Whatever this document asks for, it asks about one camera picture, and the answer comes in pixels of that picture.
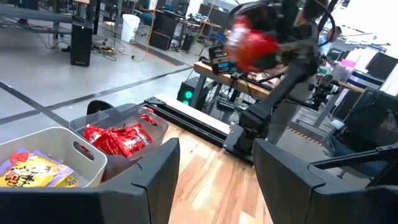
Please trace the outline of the black computer with green light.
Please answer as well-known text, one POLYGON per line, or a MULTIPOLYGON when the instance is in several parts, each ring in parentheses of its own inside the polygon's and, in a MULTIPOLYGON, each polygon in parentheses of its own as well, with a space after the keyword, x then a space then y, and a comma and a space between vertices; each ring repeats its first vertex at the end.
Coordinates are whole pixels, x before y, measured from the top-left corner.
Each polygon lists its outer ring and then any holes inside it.
POLYGON ((198 83, 198 77, 189 78, 181 82, 180 89, 177 94, 177 100, 189 105, 198 83))

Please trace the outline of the dark grey translucent bin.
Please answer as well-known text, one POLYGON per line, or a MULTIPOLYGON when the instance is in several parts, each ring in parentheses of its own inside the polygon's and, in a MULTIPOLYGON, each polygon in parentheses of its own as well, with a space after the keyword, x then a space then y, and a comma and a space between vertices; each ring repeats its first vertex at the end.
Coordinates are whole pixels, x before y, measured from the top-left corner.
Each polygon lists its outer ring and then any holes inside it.
POLYGON ((147 133, 153 139, 153 143, 141 149, 139 152, 135 152, 130 157, 124 157, 121 155, 109 155, 99 149, 102 153, 106 154, 108 158, 108 162, 101 179, 103 182, 113 178, 114 176, 120 174, 122 171, 133 166, 139 159, 141 159, 151 151, 157 149, 162 144, 169 124, 157 115, 157 126, 153 126, 144 121, 141 118, 142 107, 143 106, 135 104, 126 104, 108 110, 99 111, 95 114, 90 114, 78 119, 74 119, 70 122, 69 127, 77 132, 80 136, 83 136, 84 130, 89 124, 106 130, 120 130, 124 129, 126 126, 133 126, 135 124, 141 123, 147 133))

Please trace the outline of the black computer tower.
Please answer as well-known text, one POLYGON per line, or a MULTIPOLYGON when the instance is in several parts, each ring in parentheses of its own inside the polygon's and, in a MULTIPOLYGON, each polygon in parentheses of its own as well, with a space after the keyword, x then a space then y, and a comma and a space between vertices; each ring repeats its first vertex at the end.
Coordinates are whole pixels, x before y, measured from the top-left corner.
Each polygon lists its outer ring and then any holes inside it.
POLYGON ((70 41, 70 63, 89 67, 92 48, 92 25, 84 22, 72 22, 70 41))

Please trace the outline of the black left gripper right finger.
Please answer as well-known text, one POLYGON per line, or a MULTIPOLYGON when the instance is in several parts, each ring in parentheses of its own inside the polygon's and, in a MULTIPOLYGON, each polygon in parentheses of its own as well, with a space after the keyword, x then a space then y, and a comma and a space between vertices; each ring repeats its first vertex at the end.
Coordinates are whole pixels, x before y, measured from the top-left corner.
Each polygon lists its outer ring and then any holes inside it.
POLYGON ((398 224, 398 142, 311 163, 263 139, 252 149, 273 224, 398 224), (327 172, 380 160, 388 165, 361 189, 327 172))

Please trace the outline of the yellow candy packet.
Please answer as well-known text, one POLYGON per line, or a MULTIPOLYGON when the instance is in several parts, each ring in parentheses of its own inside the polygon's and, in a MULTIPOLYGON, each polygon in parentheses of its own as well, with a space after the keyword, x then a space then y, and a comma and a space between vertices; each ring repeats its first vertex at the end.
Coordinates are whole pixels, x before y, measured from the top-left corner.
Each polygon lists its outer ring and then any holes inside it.
POLYGON ((74 178, 74 176, 72 175, 68 175, 56 185, 56 187, 64 187, 64 188, 74 188, 79 186, 80 186, 79 181, 76 178, 74 178))

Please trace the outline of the white plastic bin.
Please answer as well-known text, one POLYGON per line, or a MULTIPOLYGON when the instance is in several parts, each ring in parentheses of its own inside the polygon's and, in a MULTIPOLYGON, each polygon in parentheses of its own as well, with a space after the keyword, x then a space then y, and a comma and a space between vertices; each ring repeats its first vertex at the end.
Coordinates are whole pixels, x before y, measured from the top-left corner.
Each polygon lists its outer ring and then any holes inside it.
POLYGON ((83 187, 100 184, 107 157, 79 135, 63 127, 47 128, 0 144, 0 164, 18 149, 39 150, 74 170, 83 187))

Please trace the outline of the grey workbench with teal mat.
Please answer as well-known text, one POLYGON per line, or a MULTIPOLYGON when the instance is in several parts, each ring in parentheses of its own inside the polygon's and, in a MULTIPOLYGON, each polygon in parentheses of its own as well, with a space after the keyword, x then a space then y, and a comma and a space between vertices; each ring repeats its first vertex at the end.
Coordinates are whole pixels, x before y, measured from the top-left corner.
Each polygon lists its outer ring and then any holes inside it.
POLYGON ((92 28, 90 19, 86 20, 82 17, 71 16, 50 11, 39 11, 34 9, 25 9, 0 3, 0 30, 16 31, 16 32, 32 32, 38 34, 54 34, 54 35, 71 35, 70 29, 60 26, 60 23, 76 25, 79 28, 92 28), (28 19, 30 21, 47 21, 52 25, 22 25, 14 21, 6 20, 12 18, 28 19))

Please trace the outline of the black aluminium table frame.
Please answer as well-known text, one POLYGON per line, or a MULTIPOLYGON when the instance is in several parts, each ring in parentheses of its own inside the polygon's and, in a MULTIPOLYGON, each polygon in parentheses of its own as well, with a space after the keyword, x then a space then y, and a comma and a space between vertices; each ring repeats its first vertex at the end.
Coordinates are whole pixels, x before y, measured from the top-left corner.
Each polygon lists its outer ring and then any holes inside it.
MULTIPOLYGON (((167 100, 164 96, 152 96, 139 105, 153 109, 157 116, 186 129, 220 148, 228 148, 228 145, 224 142, 230 133, 229 126, 201 111, 174 99, 167 100)), ((326 170, 388 159, 390 160, 389 165, 368 185, 398 186, 398 142, 393 145, 377 147, 371 151, 315 161, 311 165, 326 170)))

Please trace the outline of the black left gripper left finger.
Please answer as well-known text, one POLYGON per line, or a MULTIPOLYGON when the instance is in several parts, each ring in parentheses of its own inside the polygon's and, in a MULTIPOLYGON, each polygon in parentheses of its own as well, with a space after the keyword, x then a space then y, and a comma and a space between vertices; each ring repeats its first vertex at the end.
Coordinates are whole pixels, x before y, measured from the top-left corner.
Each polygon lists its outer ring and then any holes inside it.
POLYGON ((179 164, 171 138, 98 187, 0 189, 0 224, 168 224, 179 164))

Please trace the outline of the white trash bin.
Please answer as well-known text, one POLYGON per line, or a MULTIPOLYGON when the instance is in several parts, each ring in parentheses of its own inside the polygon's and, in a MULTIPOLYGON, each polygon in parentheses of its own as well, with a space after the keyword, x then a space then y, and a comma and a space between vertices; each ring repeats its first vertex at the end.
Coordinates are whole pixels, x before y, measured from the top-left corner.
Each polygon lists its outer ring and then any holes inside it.
POLYGON ((123 27, 121 32, 121 40, 132 42, 135 39, 135 35, 141 20, 134 14, 123 14, 122 18, 123 27))

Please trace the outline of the black equipment case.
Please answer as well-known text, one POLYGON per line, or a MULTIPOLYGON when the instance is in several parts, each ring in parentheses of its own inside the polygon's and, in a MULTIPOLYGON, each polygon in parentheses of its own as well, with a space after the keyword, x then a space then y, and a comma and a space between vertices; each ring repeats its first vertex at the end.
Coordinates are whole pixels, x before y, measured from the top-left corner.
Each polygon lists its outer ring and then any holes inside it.
POLYGON ((177 24, 177 17, 163 12, 156 12, 149 45, 161 50, 168 50, 177 24))

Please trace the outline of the yellow Sour Patch packet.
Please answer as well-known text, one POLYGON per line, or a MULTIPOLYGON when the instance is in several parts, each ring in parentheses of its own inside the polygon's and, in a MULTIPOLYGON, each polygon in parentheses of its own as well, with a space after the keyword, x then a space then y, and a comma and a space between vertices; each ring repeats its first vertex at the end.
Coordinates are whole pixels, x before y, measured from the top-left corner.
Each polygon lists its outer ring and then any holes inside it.
POLYGON ((38 150, 20 148, 0 165, 0 187, 56 187, 73 173, 38 150))

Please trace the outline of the wooden top workbench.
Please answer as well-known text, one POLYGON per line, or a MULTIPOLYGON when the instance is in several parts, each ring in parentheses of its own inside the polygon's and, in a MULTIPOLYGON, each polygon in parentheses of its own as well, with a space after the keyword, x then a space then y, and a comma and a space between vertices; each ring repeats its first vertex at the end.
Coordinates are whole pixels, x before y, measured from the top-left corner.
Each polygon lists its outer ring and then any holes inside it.
POLYGON ((232 88, 248 95, 252 95, 259 100, 266 99, 272 90, 271 87, 262 86, 252 80, 248 80, 247 82, 242 78, 235 80, 231 75, 228 74, 214 75, 211 67, 203 62, 195 62, 193 64, 193 69, 200 76, 210 78, 214 81, 222 83, 223 85, 231 86, 232 88))

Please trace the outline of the black office chair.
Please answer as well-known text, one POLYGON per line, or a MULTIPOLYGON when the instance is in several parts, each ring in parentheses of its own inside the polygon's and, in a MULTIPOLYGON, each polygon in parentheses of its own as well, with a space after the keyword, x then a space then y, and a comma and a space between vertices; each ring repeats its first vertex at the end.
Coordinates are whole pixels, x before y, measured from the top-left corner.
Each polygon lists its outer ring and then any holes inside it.
POLYGON ((370 178, 386 171, 392 179, 398 179, 398 148, 385 159, 362 163, 343 162, 343 158, 398 142, 398 96, 381 90, 367 88, 349 110, 343 126, 336 129, 329 138, 332 159, 340 167, 355 170, 370 178))

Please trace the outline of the person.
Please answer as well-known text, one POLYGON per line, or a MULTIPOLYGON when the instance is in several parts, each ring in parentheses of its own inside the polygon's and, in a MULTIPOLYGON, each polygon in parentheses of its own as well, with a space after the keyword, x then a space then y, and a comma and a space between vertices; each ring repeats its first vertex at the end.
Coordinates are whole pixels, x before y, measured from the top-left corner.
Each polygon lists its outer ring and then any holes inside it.
POLYGON ((318 38, 318 51, 320 55, 327 55, 331 49, 333 42, 341 35, 341 27, 336 26, 330 29, 326 34, 320 35, 318 38))
MULTIPOLYGON (((318 29, 315 27, 317 24, 315 21, 324 14, 325 8, 328 4, 329 0, 305 1, 304 8, 299 12, 296 18, 296 26, 300 29, 309 28, 310 33, 300 35, 300 39, 310 38, 312 44, 314 44, 316 40, 321 44, 318 29)), ((270 75, 280 75, 279 80, 282 81, 284 78, 293 74, 293 69, 284 62, 267 72, 270 75)), ((289 95, 299 100, 306 100, 310 95, 308 85, 313 84, 314 81, 315 78, 313 75, 308 76, 304 81, 296 84, 290 91, 289 95)), ((298 109, 299 107, 293 103, 288 103, 286 101, 280 103, 280 105, 274 110, 271 118, 271 123, 266 137, 268 142, 273 145, 276 145, 279 142, 289 122, 294 118, 298 109)))

